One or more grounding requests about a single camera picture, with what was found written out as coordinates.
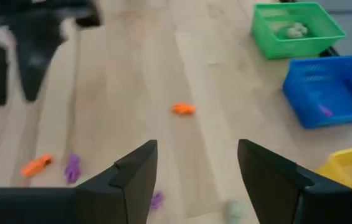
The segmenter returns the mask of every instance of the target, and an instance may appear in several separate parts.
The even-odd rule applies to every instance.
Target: orange object
[[[171,110],[176,114],[193,114],[195,113],[195,106],[187,103],[176,103]]]
[[[40,158],[30,161],[26,166],[24,166],[21,170],[21,174],[24,177],[31,177],[49,165],[52,162],[52,159],[52,155],[44,154]]]

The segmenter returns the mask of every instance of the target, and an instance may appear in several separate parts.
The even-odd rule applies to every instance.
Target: green basket
[[[306,36],[288,39],[278,34],[294,22],[308,29]],[[251,33],[267,59],[318,55],[345,32],[315,2],[256,4]]]

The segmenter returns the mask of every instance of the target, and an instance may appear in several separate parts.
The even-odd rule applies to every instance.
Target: wooden floor
[[[149,139],[159,142],[156,188],[164,205],[148,223],[223,223],[229,199],[241,223],[258,223],[237,164],[250,139],[315,169],[352,147],[352,124],[303,129],[280,91],[288,60],[266,60],[249,35],[255,0],[101,0],[98,29],[63,24],[39,100],[27,105],[9,47],[10,100],[0,108],[0,186],[65,186],[64,167],[82,158],[82,182]],[[175,116],[173,103],[196,105]],[[20,168],[45,152],[55,163],[24,180]]]

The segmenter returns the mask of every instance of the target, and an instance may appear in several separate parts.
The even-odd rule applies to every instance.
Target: small toy figure
[[[52,155],[44,154],[40,158],[30,161],[26,166],[24,166],[21,170],[21,174],[24,177],[32,177],[49,165],[52,162],[52,159]]]
[[[300,22],[296,22],[293,24],[293,27],[295,28],[296,31],[300,32],[302,35],[306,35],[308,32],[308,29],[303,26]]]
[[[236,200],[227,202],[227,224],[239,224],[242,218],[242,205]]]
[[[330,111],[330,110],[329,110],[328,108],[326,108],[325,106],[319,105],[319,107],[320,107],[321,112],[324,113],[325,116],[327,116],[327,117],[333,116],[332,111]]]
[[[195,106],[187,103],[176,103],[171,110],[180,115],[193,114],[195,113]]]
[[[299,22],[294,22],[292,26],[283,27],[277,31],[279,39],[299,39],[308,34],[308,29]]]
[[[80,157],[71,154],[68,160],[68,166],[65,168],[65,176],[68,184],[76,183],[80,177]]]
[[[155,192],[151,199],[150,209],[156,210],[158,209],[163,201],[163,193],[162,191]]]

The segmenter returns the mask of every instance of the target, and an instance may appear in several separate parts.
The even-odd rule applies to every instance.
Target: purple toy
[[[333,115],[332,111],[330,111],[330,110],[329,110],[328,108],[326,108],[325,106],[319,105],[319,107],[320,107],[321,112],[324,113],[325,116],[330,117],[330,116]]]
[[[162,191],[155,192],[151,199],[151,207],[150,209],[156,210],[158,209],[163,201],[163,193]]]
[[[68,160],[68,166],[65,169],[65,176],[68,184],[73,184],[80,176],[80,157],[71,154]]]

